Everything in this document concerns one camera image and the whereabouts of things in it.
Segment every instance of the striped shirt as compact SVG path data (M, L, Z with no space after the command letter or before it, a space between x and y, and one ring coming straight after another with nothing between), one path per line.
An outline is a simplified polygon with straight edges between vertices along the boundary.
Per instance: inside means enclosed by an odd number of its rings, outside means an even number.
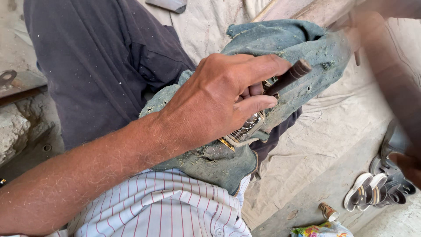
M178 169L148 169L101 194L66 230L49 236L251 236L241 218L249 182L250 175L241 180L240 191L233 197L226 189Z

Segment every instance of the shirt button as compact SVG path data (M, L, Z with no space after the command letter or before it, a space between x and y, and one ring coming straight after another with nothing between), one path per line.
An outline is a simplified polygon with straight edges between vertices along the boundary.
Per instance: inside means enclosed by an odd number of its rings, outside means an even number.
M217 237L224 237L224 231L222 229L215 230L215 235Z

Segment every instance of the dark trousers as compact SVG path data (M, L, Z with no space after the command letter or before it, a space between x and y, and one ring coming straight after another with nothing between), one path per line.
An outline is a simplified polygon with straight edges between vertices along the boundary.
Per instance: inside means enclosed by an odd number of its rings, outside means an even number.
M126 126L145 93L195 69L173 27L136 0L25 0L24 16L66 150ZM259 162L300 114L275 127L268 142L251 144Z

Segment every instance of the paper cup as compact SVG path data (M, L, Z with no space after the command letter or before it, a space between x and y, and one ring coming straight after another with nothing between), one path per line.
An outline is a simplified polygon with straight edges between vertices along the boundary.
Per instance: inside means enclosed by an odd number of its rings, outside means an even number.
M327 221L334 221L339 217L339 211L333 209L326 202L320 203L319 209L322 210L322 215Z

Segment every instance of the green cloth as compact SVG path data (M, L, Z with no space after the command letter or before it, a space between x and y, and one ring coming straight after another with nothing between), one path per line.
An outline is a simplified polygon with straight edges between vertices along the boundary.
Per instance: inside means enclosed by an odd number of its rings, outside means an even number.
M287 19L231 25L227 34L233 39L222 50L223 54L277 54L291 63L304 58L313 67L310 74L280 91L275 108L266 110L266 122L259 133L259 138L264 140L273 127L342 77L351 55L342 32L326 33L321 27L306 21ZM192 74L187 70L180 76L178 84L160 90L148 101L139 117L164 108ZM230 195L236 195L240 181L256 170L257 156L247 144L233 152L216 140L152 169L163 171L171 168L178 168L190 177L220 186Z

